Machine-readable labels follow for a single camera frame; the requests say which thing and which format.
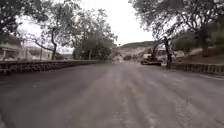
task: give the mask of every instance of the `road marking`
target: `road marking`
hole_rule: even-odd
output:
[[[206,76],[206,75],[200,75],[201,77],[209,78],[209,79],[215,79],[215,80],[221,80],[224,81],[223,78],[218,78],[218,77],[212,77],[212,76]]]

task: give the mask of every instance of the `road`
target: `road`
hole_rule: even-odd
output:
[[[224,128],[224,80],[139,64],[1,77],[8,128]]]

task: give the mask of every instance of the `building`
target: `building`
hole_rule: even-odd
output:
[[[20,38],[9,33],[0,35],[0,60],[18,60],[21,49]]]
[[[51,60],[52,51],[38,47],[24,47],[21,57],[26,60]]]

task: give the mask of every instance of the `bush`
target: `bush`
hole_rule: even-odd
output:
[[[126,60],[126,61],[129,61],[129,60],[132,59],[132,56],[131,55],[126,55],[123,59]]]
[[[215,44],[216,45],[224,45],[224,35],[218,34],[216,36]]]
[[[174,50],[183,51],[185,54],[188,54],[193,48],[198,47],[198,43],[191,34],[174,39],[172,45]]]

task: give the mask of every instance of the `guardrail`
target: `guardrail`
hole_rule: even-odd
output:
[[[86,61],[0,61],[0,75],[12,73],[48,71],[53,69],[101,63],[97,60]]]
[[[224,75],[224,65],[196,64],[196,63],[172,63],[172,69],[188,72]]]

